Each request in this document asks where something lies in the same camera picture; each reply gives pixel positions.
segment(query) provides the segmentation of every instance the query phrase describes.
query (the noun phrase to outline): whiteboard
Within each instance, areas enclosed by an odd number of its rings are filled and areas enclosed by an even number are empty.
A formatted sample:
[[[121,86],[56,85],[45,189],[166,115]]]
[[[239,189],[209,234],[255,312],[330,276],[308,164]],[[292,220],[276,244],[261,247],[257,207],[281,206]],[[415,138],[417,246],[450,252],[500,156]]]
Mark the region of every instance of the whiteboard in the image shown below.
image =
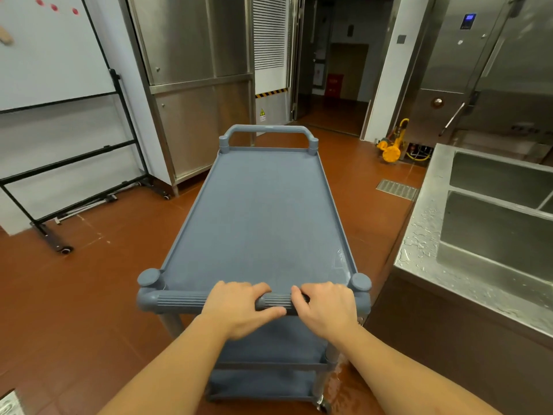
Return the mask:
[[[0,111],[113,92],[81,0],[0,0]]]

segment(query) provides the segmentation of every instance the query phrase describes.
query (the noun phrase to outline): louvered panel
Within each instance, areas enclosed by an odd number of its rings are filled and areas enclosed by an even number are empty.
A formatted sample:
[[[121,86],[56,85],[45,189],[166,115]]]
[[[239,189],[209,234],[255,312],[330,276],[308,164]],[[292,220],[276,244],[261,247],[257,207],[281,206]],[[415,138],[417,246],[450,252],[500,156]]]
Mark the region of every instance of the louvered panel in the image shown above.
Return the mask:
[[[255,69],[284,67],[287,0],[253,0]]]

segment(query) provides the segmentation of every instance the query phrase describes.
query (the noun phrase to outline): red fire extinguisher box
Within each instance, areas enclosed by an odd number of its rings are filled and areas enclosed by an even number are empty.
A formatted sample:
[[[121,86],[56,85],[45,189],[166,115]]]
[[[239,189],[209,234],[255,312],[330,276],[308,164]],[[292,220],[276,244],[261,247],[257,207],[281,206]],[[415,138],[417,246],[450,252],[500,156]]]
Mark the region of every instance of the red fire extinguisher box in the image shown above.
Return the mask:
[[[328,74],[326,76],[325,96],[339,98],[343,80],[344,74]]]

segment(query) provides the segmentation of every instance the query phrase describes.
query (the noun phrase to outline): forearm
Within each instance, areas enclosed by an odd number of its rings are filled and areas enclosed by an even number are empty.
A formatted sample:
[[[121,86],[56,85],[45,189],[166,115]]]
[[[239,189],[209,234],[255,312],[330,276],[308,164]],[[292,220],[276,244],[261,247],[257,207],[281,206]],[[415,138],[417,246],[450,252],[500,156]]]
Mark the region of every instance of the forearm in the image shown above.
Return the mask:
[[[198,316],[100,415],[195,413],[224,344],[217,322]]]
[[[361,326],[336,341],[387,415],[500,415],[458,384],[389,347]]]

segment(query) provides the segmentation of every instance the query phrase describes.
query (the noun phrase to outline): yellow black warning stripe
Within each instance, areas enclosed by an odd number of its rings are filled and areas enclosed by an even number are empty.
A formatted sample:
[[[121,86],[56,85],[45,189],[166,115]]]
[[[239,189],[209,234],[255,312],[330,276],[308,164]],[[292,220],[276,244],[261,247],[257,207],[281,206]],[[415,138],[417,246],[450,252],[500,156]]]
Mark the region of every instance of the yellow black warning stripe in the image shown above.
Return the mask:
[[[260,93],[258,95],[256,95],[255,97],[257,99],[259,99],[260,97],[267,97],[267,96],[270,96],[270,95],[275,95],[277,93],[283,93],[283,92],[287,92],[288,89],[286,88],[280,88],[279,90],[273,90],[272,92],[266,92],[266,93]]]

